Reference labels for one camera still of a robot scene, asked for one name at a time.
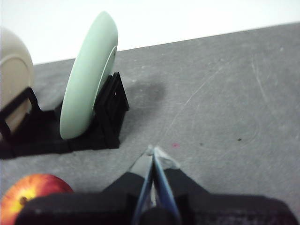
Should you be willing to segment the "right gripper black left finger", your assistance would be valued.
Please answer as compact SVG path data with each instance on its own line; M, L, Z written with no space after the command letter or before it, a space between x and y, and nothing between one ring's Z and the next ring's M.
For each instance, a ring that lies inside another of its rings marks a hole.
M150 145L124 174L103 190L103 193L126 195L129 225L137 225L142 213L152 206L152 169L153 146Z

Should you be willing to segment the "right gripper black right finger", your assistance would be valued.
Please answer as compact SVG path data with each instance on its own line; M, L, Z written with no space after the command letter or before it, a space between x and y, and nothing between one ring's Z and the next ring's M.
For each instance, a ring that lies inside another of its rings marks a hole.
M176 225L183 225L193 215L188 198L209 192L187 176L179 163L158 146L153 149L153 162L159 204L171 213Z

